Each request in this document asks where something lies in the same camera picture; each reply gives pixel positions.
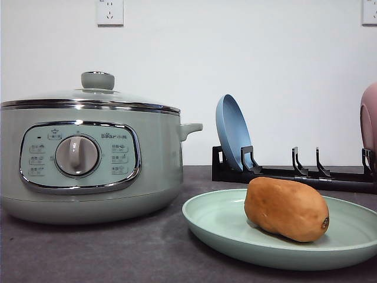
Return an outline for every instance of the mint green cooker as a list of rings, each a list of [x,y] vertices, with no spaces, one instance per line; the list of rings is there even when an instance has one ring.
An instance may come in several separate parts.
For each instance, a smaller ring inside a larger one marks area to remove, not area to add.
[[[167,206],[183,182],[181,142],[203,125],[113,91],[110,74],[81,81],[81,89],[1,103],[2,207],[27,221],[84,224]]]

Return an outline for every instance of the glass lid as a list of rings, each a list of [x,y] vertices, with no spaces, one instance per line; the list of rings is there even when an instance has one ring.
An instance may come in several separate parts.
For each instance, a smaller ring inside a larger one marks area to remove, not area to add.
[[[157,101],[114,91],[113,75],[91,71],[81,74],[82,88],[70,91],[57,91],[40,96],[25,97],[1,103],[2,108],[134,108],[136,110],[158,110],[179,114],[175,107]]]

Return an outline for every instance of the control panel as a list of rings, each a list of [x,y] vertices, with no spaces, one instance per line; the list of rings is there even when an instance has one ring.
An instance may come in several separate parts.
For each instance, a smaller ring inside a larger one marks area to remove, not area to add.
[[[29,128],[19,166],[24,180],[39,191],[93,193],[126,187],[140,171],[140,158],[131,127],[76,120]]]

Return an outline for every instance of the pot handle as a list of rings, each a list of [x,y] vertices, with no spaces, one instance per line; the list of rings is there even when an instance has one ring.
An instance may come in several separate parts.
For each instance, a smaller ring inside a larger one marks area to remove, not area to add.
[[[192,123],[179,125],[179,139],[181,142],[185,141],[187,136],[195,131],[201,131],[203,129],[203,124]]]

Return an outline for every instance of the mint green plate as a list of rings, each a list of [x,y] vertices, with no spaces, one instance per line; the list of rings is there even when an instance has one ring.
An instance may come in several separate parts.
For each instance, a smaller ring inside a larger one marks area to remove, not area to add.
[[[219,190],[189,199],[182,207],[191,231],[232,258],[292,270],[326,270],[363,262],[377,254],[377,213],[344,200],[324,197],[328,231],[317,241],[299,243],[267,233],[247,220],[246,189]]]

